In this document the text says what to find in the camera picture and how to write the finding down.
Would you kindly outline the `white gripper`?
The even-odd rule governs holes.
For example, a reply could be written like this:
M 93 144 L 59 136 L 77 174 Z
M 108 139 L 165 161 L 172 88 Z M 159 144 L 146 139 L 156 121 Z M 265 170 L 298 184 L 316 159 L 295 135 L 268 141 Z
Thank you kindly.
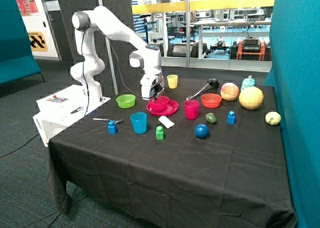
M 164 93 L 165 81 L 163 75 L 151 75 L 145 74 L 141 81 L 141 96 L 144 100 L 150 100 L 153 98 L 153 102 L 155 103 L 159 96 Z

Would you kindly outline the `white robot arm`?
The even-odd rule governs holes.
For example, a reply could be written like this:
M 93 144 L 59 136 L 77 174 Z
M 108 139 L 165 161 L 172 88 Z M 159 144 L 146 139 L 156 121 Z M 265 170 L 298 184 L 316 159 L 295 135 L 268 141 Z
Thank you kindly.
M 131 67 L 144 71 L 140 80 L 141 96 L 144 100 L 157 99 L 163 94 L 165 80 L 161 68 L 161 52 L 156 45 L 146 43 L 104 6 L 74 13 L 72 23 L 75 28 L 76 50 L 83 56 L 84 61 L 73 65 L 70 72 L 72 77 L 82 84 L 89 101 L 100 102 L 103 99 L 101 85 L 93 78 L 105 68 L 105 63 L 96 53 L 96 31 L 110 40 L 125 41 L 136 48 L 128 59 Z

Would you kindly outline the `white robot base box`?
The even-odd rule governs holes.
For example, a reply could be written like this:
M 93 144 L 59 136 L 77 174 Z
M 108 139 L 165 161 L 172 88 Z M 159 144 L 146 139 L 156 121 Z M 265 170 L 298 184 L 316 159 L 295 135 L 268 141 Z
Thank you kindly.
M 110 100 L 109 97 L 97 102 L 87 99 L 82 86 L 71 85 L 36 101 L 40 112 L 33 120 L 45 147 L 50 138 Z

